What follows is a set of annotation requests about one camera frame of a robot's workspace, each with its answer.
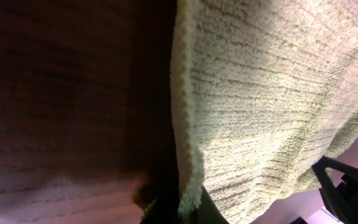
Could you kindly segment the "green microfiber cloth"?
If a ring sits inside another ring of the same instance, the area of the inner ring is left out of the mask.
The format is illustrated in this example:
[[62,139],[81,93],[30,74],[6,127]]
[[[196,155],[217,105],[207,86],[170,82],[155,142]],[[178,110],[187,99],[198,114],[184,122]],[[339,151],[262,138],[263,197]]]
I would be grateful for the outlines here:
[[181,223],[252,223],[358,137],[358,1],[178,1],[170,91]]

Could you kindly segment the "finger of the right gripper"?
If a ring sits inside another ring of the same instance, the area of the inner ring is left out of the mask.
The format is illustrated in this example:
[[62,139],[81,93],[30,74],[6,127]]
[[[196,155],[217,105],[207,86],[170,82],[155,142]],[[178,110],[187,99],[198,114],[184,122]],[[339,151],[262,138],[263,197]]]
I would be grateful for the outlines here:
[[[343,173],[340,184],[333,184],[327,168]],[[319,192],[330,214],[344,224],[358,224],[358,168],[324,156],[312,165],[312,170],[321,184]]]

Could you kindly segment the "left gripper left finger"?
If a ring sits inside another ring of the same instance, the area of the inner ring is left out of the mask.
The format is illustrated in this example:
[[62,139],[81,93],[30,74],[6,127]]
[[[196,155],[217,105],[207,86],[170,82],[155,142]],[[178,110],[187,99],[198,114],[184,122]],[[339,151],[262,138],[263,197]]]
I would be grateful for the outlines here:
[[177,194],[162,194],[148,204],[140,224],[181,224]]

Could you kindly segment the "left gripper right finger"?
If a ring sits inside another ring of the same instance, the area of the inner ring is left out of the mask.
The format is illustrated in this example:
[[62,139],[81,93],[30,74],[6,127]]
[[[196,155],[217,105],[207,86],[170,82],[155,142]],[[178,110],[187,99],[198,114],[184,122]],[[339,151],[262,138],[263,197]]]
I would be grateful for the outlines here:
[[196,209],[196,224],[229,224],[221,215],[209,193],[202,186],[201,204]]

